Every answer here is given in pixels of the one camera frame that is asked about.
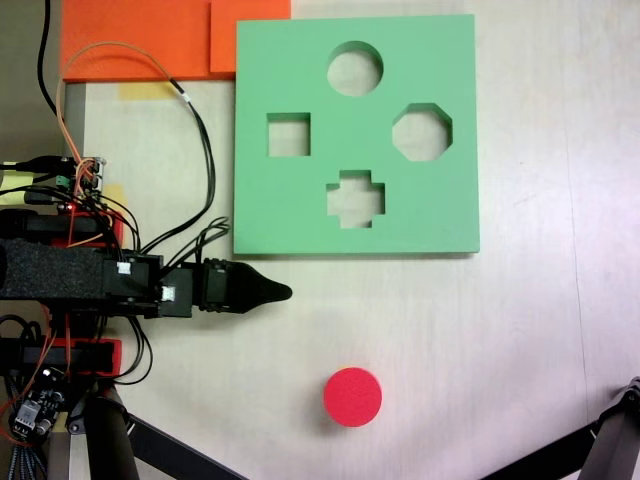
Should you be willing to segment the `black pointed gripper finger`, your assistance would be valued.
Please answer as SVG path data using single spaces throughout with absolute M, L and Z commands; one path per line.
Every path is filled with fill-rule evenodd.
M 289 300 L 292 289 L 263 276 L 246 263 L 237 262 L 233 267 L 233 312 L 247 313 L 256 307 Z

